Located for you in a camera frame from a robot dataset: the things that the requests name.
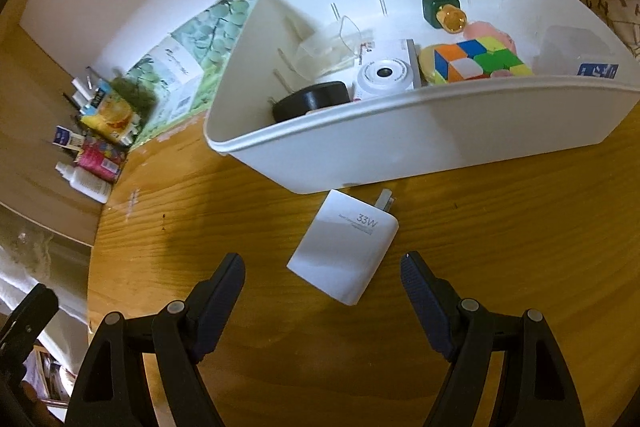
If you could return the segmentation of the white lotion bottle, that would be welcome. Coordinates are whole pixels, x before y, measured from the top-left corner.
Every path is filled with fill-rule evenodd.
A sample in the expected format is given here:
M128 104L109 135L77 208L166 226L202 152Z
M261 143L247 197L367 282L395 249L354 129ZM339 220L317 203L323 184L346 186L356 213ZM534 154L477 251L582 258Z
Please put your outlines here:
M100 204L105 204L111 195L111 184L84 168L59 161L55 165L55 170L75 191L90 197Z

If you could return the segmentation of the white plastic storage bin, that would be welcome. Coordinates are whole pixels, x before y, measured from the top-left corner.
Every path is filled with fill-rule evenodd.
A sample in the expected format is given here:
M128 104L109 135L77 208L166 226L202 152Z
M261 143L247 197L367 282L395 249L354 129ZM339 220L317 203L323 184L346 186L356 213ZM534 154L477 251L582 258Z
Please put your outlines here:
M275 122L274 102L303 88L292 71L299 43L339 16L381 40L448 41L424 20L422 0L257 0L224 69L204 135L298 194L309 194L603 141L639 98L639 65L578 0L460 0L533 64L552 26L593 32L614 78L546 75L422 87Z

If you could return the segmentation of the floss box blue label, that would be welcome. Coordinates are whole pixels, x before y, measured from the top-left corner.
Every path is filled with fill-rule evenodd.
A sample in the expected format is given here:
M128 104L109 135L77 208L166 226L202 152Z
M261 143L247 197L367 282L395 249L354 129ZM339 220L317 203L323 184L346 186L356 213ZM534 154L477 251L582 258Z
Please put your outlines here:
M619 68L615 53L593 31L567 26L546 30L534 61L537 75L614 79Z

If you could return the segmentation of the blue white tube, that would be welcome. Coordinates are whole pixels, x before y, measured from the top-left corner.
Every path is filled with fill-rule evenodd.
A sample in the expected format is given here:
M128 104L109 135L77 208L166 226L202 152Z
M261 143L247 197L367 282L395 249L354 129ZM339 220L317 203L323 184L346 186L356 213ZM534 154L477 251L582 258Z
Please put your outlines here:
M65 150L74 150L75 152L80 152L84 147L85 137L80 133L73 132L72 130L62 126L58 126L55 128L55 134L52 143L56 146L65 148Z

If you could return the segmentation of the green bottle gold cap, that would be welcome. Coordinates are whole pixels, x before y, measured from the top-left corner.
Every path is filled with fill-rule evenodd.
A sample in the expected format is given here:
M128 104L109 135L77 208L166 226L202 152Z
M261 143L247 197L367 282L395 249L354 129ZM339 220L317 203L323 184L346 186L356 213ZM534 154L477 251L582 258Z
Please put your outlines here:
M435 29L448 34L462 32L468 23L460 0L422 0L423 18Z

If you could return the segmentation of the white paper box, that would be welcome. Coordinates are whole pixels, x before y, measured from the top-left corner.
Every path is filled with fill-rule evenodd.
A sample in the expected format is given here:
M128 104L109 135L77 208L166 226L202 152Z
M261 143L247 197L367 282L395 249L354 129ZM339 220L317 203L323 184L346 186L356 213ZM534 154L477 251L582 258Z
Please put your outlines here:
M160 82L157 106L150 126L163 126L190 112L204 70L189 51L177 40L166 37L150 51L151 65Z

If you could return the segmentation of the multicolour puzzle cube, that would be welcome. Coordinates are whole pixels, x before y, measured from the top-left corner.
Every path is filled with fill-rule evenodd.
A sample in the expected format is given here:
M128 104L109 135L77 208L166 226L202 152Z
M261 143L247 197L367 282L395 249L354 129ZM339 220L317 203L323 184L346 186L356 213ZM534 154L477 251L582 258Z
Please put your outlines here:
M514 52L491 36L436 44L432 54L436 77L444 83L533 75Z

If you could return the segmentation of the white toy camera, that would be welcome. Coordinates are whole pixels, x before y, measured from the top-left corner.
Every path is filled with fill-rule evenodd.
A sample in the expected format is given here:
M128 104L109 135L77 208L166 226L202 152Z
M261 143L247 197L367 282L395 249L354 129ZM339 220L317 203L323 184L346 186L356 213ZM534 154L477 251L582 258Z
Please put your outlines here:
M379 98L421 87L416 47L412 39L372 40L361 45L354 99Z

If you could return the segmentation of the yellow orange packet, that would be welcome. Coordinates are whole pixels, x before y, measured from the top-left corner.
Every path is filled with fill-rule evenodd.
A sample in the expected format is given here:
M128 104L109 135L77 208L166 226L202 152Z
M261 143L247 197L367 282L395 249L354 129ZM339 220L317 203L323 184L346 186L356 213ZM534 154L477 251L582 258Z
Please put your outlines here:
M80 121L108 141L128 147L139 133L141 117L115 91L99 90L82 110Z

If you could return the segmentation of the pink round case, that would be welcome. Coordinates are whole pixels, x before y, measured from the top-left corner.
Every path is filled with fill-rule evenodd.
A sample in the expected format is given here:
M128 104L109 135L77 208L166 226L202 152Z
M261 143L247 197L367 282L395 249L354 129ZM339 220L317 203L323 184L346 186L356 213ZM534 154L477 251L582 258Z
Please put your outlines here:
M512 53L516 53L516 45L514 40L504 31L495 28L495 26L482 20L467 23L463 29L463 37L466 40L479 39L480 37L492 37L501 42Z

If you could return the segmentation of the white 33W charger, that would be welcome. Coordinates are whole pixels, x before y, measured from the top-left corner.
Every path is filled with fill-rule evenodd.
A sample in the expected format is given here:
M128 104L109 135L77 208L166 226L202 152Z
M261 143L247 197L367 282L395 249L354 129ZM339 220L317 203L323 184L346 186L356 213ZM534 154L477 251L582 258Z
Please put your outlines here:
M332 190L286 267L329 297L355 306L399 229L384 188L373 205Z

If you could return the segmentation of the green leaf backsplash mat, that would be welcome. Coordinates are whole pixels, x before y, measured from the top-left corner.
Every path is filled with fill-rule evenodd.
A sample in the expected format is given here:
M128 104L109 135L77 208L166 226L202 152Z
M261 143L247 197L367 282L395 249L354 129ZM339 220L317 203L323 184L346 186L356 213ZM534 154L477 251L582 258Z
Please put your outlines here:
M160 132L203 112L215 98L221 75L256 0L218 0L169 34L204 70L204 79L192 101L174 116L169 108L169 78L160 62L143 55L114 87L141 116L139 130L125 141L138 146Z

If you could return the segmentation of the clear plastic packet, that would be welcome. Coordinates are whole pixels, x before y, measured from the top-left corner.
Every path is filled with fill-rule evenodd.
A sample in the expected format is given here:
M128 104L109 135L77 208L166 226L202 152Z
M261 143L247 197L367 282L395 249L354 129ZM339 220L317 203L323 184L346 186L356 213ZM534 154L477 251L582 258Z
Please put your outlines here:
M307 80L352 67L362 42L363 33L359 27L348 16L342 16L299 43L293 67Z

